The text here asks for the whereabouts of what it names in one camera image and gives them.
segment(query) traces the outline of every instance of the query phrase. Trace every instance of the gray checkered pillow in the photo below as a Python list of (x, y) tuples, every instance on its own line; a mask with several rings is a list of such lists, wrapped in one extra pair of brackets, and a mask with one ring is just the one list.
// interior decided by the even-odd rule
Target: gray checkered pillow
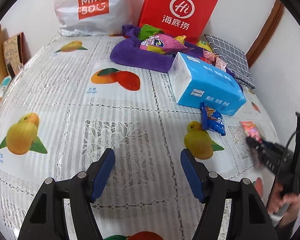
[(228, 63), (227, 68), (234, 74), (237, 82), (252, 89), (256, 88), (244, 52), (229, 42), (215, 36), (207, 34), (204, 36), (214, 53), (218, 54), (224, 62)]

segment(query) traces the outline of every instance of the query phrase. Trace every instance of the tissue pack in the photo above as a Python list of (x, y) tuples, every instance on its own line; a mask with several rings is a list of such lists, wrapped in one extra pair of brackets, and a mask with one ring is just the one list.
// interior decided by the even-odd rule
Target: tissue pack
[(198, 59), (178, 52), (168, 71), (178, 105), (200, 108), (200, 103), (221, 114), (234, 115), (246, 102), (232, 76)]

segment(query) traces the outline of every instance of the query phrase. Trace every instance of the snack package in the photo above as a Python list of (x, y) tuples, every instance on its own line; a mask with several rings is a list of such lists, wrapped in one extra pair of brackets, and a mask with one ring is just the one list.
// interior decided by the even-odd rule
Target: snack package
[(177, 36), (177, 37), (175, 37), (174, 39), (177, 40), (177, 41), (179, 41), (182, 45), (184, 45), (184, 44), (185, 44), (185, 38), (186, 38), (186, 37), (187, 37), (187, 36), (183, 35), (183, 36)]
[(226, 130), (222, 115), (215, 109), (205, 106), (204, 102), (200, 103), (200, 109), (202, 129), (218, 132), (221, 136), (225, 136)]
[(226, 72), (226, 66), (227, 66), (227, 63), (224, 62), (220, 57), (216, 57), (216, 65), (215, 67), (217, 67), (218, 69)]
[(159, 33), (163, 34), (164, 32), (161, 29), (158, 29), (158, 28), (153, 27), (148, 24), (144, 24), (140, 29), (138, 39), (141, 41), (144, 41), (144, 40), (148, 39), (149, 37), (159, 34)]
[(216, 61), (216, 54), (214, 54), (213, 52), (209, 52), (209, 51), (203, 51), (203, 56), (208, 59), (210, 62), (214, 62)]
[(262, 139), (259, 134), (259, 130), (253, 122), (248, 121), (248, 122), (240, 122), (240, 123), (241, 123), (243, 131), (247, 137), (250, 136), (250, 137), (254, 138), (256, 141), (258, 141), (259, 143), (262, 143)]
[(200, 57), (200, 59), (201, 59), (202, 61), (204, 61), (204, 62), (206, 62), (206, 63), (212, 65), (212, 63), (210, 62), (210, 60), (208, 60), (207, 58), (205, 58), (205, 57)]
[(212, 48), (210, 47), (210, 45), (208, 43), (206, 43), (205, 41), (198, 41), (196, 46), (203, 48), (207, 51), (213, 52)]
[(158, 34), (141, 42), (140, 49), (168, 54), (170, 52), (188, 52), (193, 48), (187, 48), (185, 45), (182, 45), (179, 41), (168, 35)]

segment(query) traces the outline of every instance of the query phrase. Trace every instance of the bed sheet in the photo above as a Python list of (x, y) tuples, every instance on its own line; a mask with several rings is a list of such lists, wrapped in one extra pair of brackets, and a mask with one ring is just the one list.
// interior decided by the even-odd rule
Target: bed sheet
[[(164, 240), (192, 239), (204, 205), (193, 197), (180, 152), (187, 125), (200, 121), (200, 110), (175, 103), (168, 74), (112, 63), (111, 50), (123, 39), (56, 37), (12, 81), (0, 105), (0, 147), (9, 127), (34, 112), (47, 153), (41, 148), (14, 155), (0, 149), (0, 231), (6, 239), (17, 239), (45, 178), (69, 179), (107, 147), (115, 151), (115, 167), (102, 197), (92, 204), (103, 238), (152, 231)], [(84, 49), (69, 49), (70, 42)], [(106, 68), (138, 76), (140, 88), (128, 90), (124, 80), (93, 83), (93, 74)], [(240, 121), (254, 121), (269, 141), (278, 138), (257, 96), (247, 88), (244, 94), (247, 102), (239, 111), (224, 116), (226, 136), (209, 131), (225, 150), (198, 161), (225, 179), (261, 177), (266, 201), (274, 176), (254, 167)], [(219, 239), (226, 236), (230, 206), (228, 200)], [(70, 239), (76, 239), (69, 200), (65, 212)]]

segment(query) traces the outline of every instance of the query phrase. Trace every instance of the haidilao logo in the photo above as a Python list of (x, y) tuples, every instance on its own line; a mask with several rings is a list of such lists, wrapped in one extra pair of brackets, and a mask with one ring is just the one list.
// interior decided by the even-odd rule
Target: haidilao logo
[(186, 19), (194, 13), (194, 3), (191, 0), (172, 0), (170, 2), (171, 13), (180, 18)]

